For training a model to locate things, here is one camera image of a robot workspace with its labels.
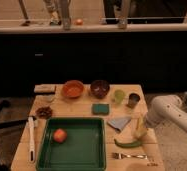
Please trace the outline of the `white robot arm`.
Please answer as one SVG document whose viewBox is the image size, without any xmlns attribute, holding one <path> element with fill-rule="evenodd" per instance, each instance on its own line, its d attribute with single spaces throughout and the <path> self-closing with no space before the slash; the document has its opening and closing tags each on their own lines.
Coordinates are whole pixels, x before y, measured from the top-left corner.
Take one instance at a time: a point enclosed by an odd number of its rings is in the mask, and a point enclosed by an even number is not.
<svg viewBox="0 0 187 171">
<path fill-rule="evenodd" d="M 182 110 L 182 100 L 177 95 L 156 96 L 143 117 L 145 128 L 155 128 L 164 119 L 170 120 L 187 133 L 187 113 Z"/>
</svg>

